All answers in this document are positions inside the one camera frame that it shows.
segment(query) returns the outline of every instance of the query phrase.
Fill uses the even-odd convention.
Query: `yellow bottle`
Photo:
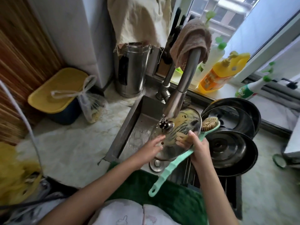
[[[250,58],[250,53],[238,54],[232,51],[227,59],[214,64],[208,74],[199,82],[198,91],[207,93],[218,90],[239,73]]]

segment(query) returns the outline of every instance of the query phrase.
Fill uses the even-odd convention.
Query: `brush bristles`
[[[203,121],[201,130],[207,132],[217,127],[218,124],[219,119],[217,117],[208,117]]]

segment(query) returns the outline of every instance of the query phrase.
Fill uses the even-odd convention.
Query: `dish soap bottle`
[[[245,67],[249,58],[250,53],[238,54],[236,51],[232,51],[227,59],[214,64],[198,84],[198,91],[205,94],[220,89]]]
[[[269,72],[268,75],[263,76],[256,82],[249,83],[244,85],[238,89],[235,93],[235,97],[243,98],[243,99],[250,99],[253,96],[257,95],[258,91],[268,82],[272,80],[272,73],[274,71],[273,65],[275,64],[274,61],[269,63],[270,69],[262,71],[262,73]]]
[[[200,66],[198,67],[201,71],[201,74],[199,76],[199,81],[202,80],[206,74],[212,69],[214,64],[216,64],[225,54],[225,47],[227,44],[225,42],[222,42],[221,37],[216,37],[216,44],[212,46],[209,52],[208,59],[206,63],[201,62]]]

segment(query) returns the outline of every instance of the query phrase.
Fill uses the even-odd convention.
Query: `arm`
[[[207,139],[204,138],[201,142],[192,131],[189,132],[189,137],[195,146],[191,161],[199,177],[209,224],[238,225],[238,220],[212,164]]]
[[[116,191],[133,171],[150,162],[162,149],[159,144],[165,136],[148,141],[139,151],[115,166],[102,177],[80,189],[65,202],[48,213],[39,225],[81,225]]]

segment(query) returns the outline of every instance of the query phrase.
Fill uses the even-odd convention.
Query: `green brush handle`
[[[212,130],[209,130],[207,132],[201,132],[199,135],[199,140],[203,141],[205,136],[213,131],[215,131],[217,128],[220,127],[220,122],[219,124],[213,128]],[[175,170],[175,168],[186,158],[188,158],[192,153],[194,152],[193,149],[187,150],[185,153],[179,155],[174,161],[170,162],[170,164],[165,168],[165,170],[162,172],[162,174],[158,177],[158,180],[153,184],[152,188],[149,190],[148,194],[150,197],[154,197],[163,183],[167,180],[169,175]]]

